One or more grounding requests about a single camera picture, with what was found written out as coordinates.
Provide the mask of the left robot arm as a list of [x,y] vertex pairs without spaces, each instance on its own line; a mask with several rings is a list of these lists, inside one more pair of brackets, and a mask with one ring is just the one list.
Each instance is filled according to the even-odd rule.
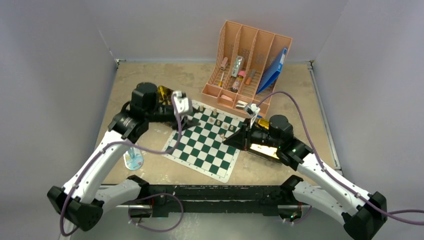
[[150,123],[173,123],[179,133],[194,125],[187,118],[194,111],[187,94],[175,90],[170,101],[170,104],[160,102],[154,83],[139,83],[80,170],[63,186],[50,188],[47,198],[60,215],[59,229],[63,236],[69,236],[65,222],[86,232],[104,213],[118,205],[129,201],[142,205],[149,199],[168,196],[167,193],[153,194],[149,183],[135,175],[107,189],[101,189],[101,184],[123,154],[137,147],[137,141],[148,131]]

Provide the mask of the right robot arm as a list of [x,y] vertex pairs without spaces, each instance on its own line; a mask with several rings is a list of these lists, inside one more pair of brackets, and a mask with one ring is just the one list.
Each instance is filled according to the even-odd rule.
[[241,151],[252,145],[275,148],[279,161],[316,183],[309,185],[296,175],[287,180],[280,196],[288,204],[296,200],[311,205],[338,221],[354,240],[371,240],[386,223],[387,199],[350,182],[323,162],[307,144],[294,136],[294,128],[284,115],[273,115],[268,127],[247,118],[223,144]]

